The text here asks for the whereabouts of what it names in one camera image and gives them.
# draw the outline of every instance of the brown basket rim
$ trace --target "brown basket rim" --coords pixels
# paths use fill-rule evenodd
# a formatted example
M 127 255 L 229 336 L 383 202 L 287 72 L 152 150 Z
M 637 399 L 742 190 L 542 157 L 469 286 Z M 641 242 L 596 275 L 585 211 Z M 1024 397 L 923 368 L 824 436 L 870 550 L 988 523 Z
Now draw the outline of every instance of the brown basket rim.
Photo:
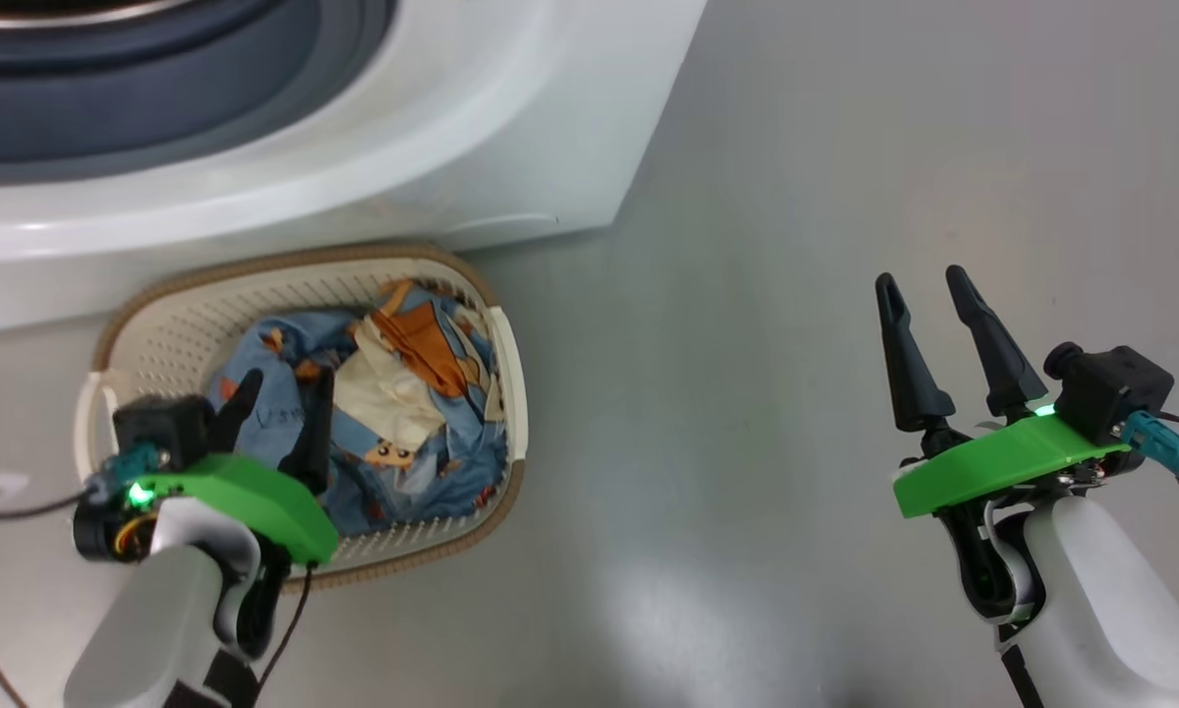
M 104 327 L 104 332 L 99 336 L 98 344 L 95 344 L 95 351 L 91 359 L 91 369 L 94 372 L 105 371 L 112 358 L 112 350 L 117 343 L 117 337 L 121 335 L 123 329 L 131 322 L 131 318 L 134 318 L 134 315 L 151 305 L 152 302 L 160 300 L 163 297 L 224 282 L 224 279 L 250 277 L 256 273 L 294 269 L 301 265 L 322 265 L 341 260 L 369 259 L 435 260 L 437 264 L 448 265 L 448 267 L 459 271 L 463 278 L 467 278 L 467 282 L 480 292 L 486 306 L 495 307 L 499 305 L 498 295 L 495 295 L 494 289 L 480 277 L 480 273 L 476 273 L 475 269 L 470 267 L 466 260 L 460 259 L 459 256 L 454 256 L 436 246 L 424 245 L 423 243 L 407 243 L 406 245 L 321 247 L 321 250 L 315 251 L 269 256 L 264 257 L 264 259 L 241 260 L 237 264 L 217 265 L 216 267 L 183 274 L 183 277 L 169 278 L 166 282 L 157 283 L 157 285 L 140 291 L 139 295 L 126 300 L 126 304 L 121 305 L 121 309 L 118 309 L 117 313 L 113 313 L 113 317 L 108 319 L 108 325 Z M 502 497 L 499 498 L 498 505 L 489 512 L 489 517 L 467 534 L 460 535 L 460 537 L 453 541 L 423 548 L 423 550 L 415 550 L 410 555 L 397 556 L 397 558 L 365 563 L 364 565 L 358 565 L 358 568 L 316 574 L 314 575 L 314 580 L 311 580 L 311 590 L 328 590 L 334 587 L 383 577 L 383 575 L 399 574 L 401 570 L 448 558 L 476 545 L 476 543 L 483 541 L 509 515 L 509 510 L 512 510 L 514 501 L 519 497 L 519 489 L 523 483 L 523 467 L 525 461 L 514 461 L 512 463 L 509 479 L 507 481 L 507 492 L 502 494 Z M 283 591 L 301 593 L 301 584 L 284 583 Z

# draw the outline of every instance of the washing machine door opening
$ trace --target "washing machine door opening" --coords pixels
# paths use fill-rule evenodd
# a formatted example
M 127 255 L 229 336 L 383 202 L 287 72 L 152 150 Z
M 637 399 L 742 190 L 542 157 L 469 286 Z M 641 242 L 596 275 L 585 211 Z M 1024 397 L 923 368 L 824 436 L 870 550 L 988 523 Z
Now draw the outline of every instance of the washing machine door opening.
M 396 0 L 0 1 L 0 185 L 149 170 L 322 108 Z

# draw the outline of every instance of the laundry basket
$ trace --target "laundry basket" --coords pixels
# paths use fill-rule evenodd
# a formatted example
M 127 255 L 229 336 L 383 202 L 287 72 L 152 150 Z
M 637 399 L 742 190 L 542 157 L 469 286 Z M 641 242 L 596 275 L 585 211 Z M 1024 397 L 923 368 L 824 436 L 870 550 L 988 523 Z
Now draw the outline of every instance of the laundry basket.
M 224 265 L 162 283 L 137 295 L 99 339 L 78 397 L 74 461 L 86 478 L 116 449 L 112 412 L 143 395 L 204 393 L 239 337 L 257 319 L 296 310 L 363 309 L 388 282 L 414 278 L 454 291 L 489 324 L 507 413 L 507 470 L 499 492 L 472 516 L 424 521 L 342 538 L 314 587 L 357 582 L 452 556 L 507 517 L 523 481 L 527 401 L 507 315 L 462 259 L 432 246 L 331 247 Z M 297 568 L 294 577 L 303 574 Z M 288 588 L 297 590 L 297 583 Z

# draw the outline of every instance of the gray floor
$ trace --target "gray floor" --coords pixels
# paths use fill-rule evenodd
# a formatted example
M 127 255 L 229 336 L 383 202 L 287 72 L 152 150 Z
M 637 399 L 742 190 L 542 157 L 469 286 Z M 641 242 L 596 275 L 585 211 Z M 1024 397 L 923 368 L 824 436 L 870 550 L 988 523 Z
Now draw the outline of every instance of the gray floor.
M 311 597 L 263 704 L 1015 704 L 938 523 L 891 501 L 916 441 L 869 286 L 900 278 L 961 425 L 984 386 L 949 262 L 1035 362 L 1129 344 L 1179 377 L 1179 0 L 712 0 L 617 227 L 472 259 L 527 371 L 520 503 Z M 99 326 L 0 336 L 0 469 L 42 497 Z M 1168 476 L 1096 498 L 1179 598 Z M 64 530 L 0 528 L 32 704 L 121 582 Z

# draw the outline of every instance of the laundry pile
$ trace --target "laundry pile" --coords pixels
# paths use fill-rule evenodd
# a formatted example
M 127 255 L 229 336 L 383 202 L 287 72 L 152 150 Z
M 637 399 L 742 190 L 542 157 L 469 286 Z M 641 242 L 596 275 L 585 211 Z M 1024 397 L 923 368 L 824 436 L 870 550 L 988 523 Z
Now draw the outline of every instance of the laundry pile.
M 296 312 L 256 323 L 209 390 L 220 406 L 264 375 L 235 451 L 277 467 L 305 419 L 303 396 L 334 369 L 329 488 L 341 535 L 470 515 L 507 465 L 498 362 L 480 312 L 414 282 L 383 286 L 370 312 Z

